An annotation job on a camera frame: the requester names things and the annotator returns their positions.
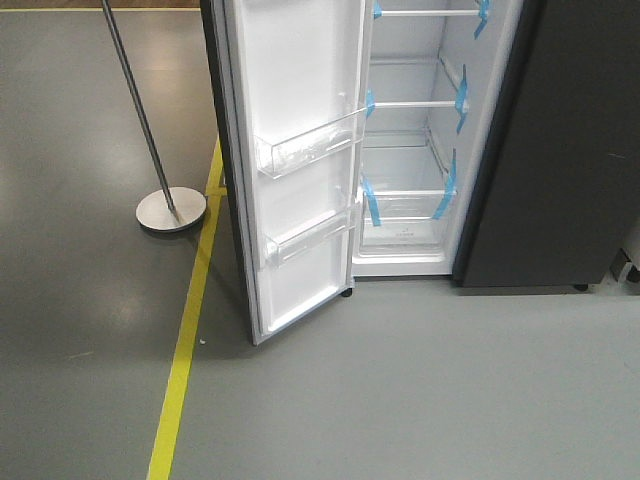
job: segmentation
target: gray floor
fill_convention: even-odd
[[[200,27],[179,15],[123,16],[138,42],[153,38],[138,22],[164,18],[165,33],[180,26],[154,54],[158,70],[141,43],[132,52],[140,68],[150,62],[150,84],[173,62],[191,70],[171,52]],[[10,49],[4,63],[3,89],[23,93],[2,95],[2,242],[11,255],[2,255],[0,287],[11,301],[0,307],[0,443],[9,447],[0,478],[144,478],[195,234],[163,240],[135,226],[138,194],[155,183],[146,164],[120,175],[131,168],[117,161],[125,153],[147,157],[108,38],[88,15],[73,17],[73,28],[71,17],[57,18],[65,25],[0,15],[3,46],[29,32],[47,40]],[[81,52],[57,46],[55,32],[95,64],[68,75]],[[79,41],[94,35],[92,45]],[[38,72],[47,57],[67,66]],[[188,95],[149,99],[155,123],[167,122],[159,137],[170,174],[200,188],[208,159],[199,157],[212,145],[201,76],[194,63]],[[96,83],[119,100],[95,95]],[[158,118],[162,108],[176,113]],[[86,113],[95,111],[102,120]],[[204,120],[178,113],[191,111]],[[188,123],[178,138],[173,121]],[[101,125],[111,142],[96,133]],[[116,167],[100,170],[105,158]],[[461,291],[440,278],[362,282],[254,348],[225,203],[172,478],[640,478],[638,295],[610,278],[588,294]]]
[[[116,14],[173,185],[216,135],[197,12]],[[0,13],[0,478],[145,478],[198,230],[159,188],[101,13]]]
[[[638,286],[364,282],[253,348],[225,225],[173,479],[640,478]]]

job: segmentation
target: door shelf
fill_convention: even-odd
[[[362,141],[366,108],[271,143],[255,137],[258,170],[276,179]]]
[[[355,227],[357,205],[351,205],[338,213],[325,216],[311,226],[277,239],[267,237],[266,258],[268,264],[278,267],[293,257],[343,234]]]

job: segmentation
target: blue tape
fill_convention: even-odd
[[[376,109],[376,97],[373,95],[371,89],[367,90],[367,118],[371,116]]]
[[[378,3],[378,0],[376,0],[373,4],[373,19],[375,20],[377,18],[380,18],[381,16],[382,16],[382,7]]]
[[[380,209],[378,208],[378,199],[373,191],[373,187],[367,180],[367,177],[362,177],[362,188],[364,189],[364,195],[367,197],[367,203],[369,204],[369,213],[371,213],[371,223],[374,227],[382,225],[380,221]]]
[[[491,0],[480,0],[480,11],[478,12],[478,16],[480,17],[480,25],[476,28],[476,31],[473,33],[473,36],[478,39],[484,27],[487,26],[489,22],[489,13],[491,12]]]
[[[451,204],[453,197],[456,195],[456,177],[458,175],[457,168],[456,149],[454,148],[453,159],[451,160],[451,169],[449,170],[449,176],[447,177],[447,181],[444,185],[444,196],[442,197],[442,200],[440,200],[440,205],[438,205],[438,208],[436,208],[436,211],[431,216],[433,220],[440,220],[442,218],[447,211],[449,204]]]
[[[456,128],[456,132],[460,133],[462,127],[464,126],[464,122],[467,120],[467,95],[469,93],[469,86],[467,85],[467,66],[462,66],[462,81],[460,82],[460,87],[458,88],[458,94],[456,95],[456,111],[458,115],[460,115],[460,121],[458,122],[458,127]]]

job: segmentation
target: black refrigerator side panel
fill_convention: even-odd
[[[238,215],[238,198],[236,194],[236,182],[240,182],[241,179],[235,178],[235,169],[233,168],[231,162],[234,158],[233,152],[231,150],[232,145],[232,133],[231,133],[231,124],[233,120],[230,119],[228,115],[228,104],[224,95],[224,86],[223,86],[223,72],[222,72],[222,62],[219,58],[219,45],[218,39],[216,37],[216,29],[215,29],[215,19],[213,16],[213,11],[211,7],[211,0],[201,0],[200,9],[202,14],[202,25],[204,29],[205,41],[206,41],[206,49],[207,49],[207,57],[209,61],[209,72],[211,75],[211,88],[213,91],[213,99],[215,103],[215,111],[216,111],[216,119],[218,123],[218,136],[219,142],[222,149],[222,160],[224,167],[224,176],[225,183],[227,187],[227,201],[229,204],[229,213],[231,218],[231,229],[233,233],[236,261],[238,264],[239,272],[241,272],[241,276],[244,275],[244,281],[242,281],[242,287],[244,288],[244,292],[242,297],[249,298],[247,294],[247,265],[245,263],[245,255],[242,244],[241,237],[241,228],[240,228],[240,219]],[[247,302],[245,306],[246,311],[246,319],[247,319],[247,327],[250,331],[250,306]]]
[[[602,280],[640,215],[639,24],[637,0],[545,3],[487,143],[492,175],[454,267],[464,286]]]

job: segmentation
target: crisper drawer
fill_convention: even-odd
[[[446,216],[436,218],[444,191],[376,194],[379,225],[365,202],[360,252],[363,255],[425,254],[442,249]]]

